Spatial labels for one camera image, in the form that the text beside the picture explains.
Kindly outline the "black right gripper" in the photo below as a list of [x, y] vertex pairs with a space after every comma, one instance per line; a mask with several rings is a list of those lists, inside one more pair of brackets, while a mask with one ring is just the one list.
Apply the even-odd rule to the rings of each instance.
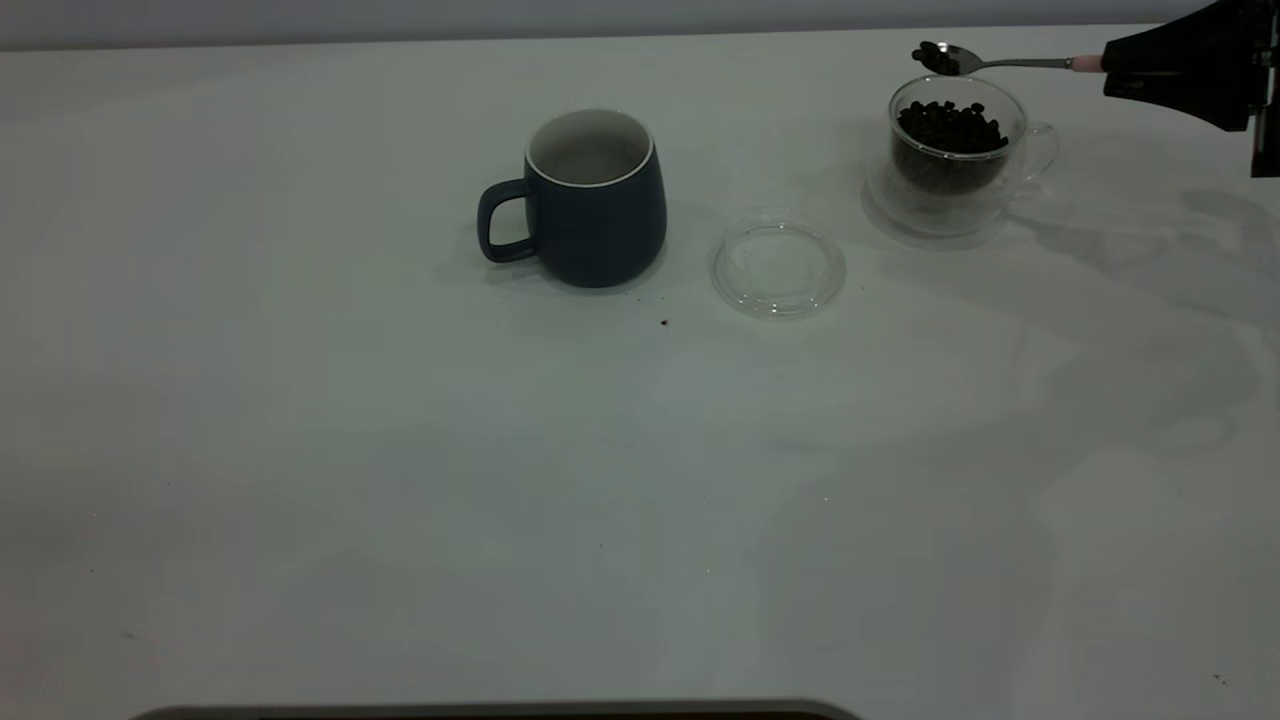
[[[1215, 1], [1152, 29], [1106, 44], [1106, 73], [1211, 73], [1254, 64], [1263, 70], [1263, 104], [1254, 113], [1252, 178], [1279, 177], [1277, 1]], [[1233, 79], [1189, 74], [1108, 74], [1103, 95], [1144, 102], [1243, 132], [1248, 90]]]

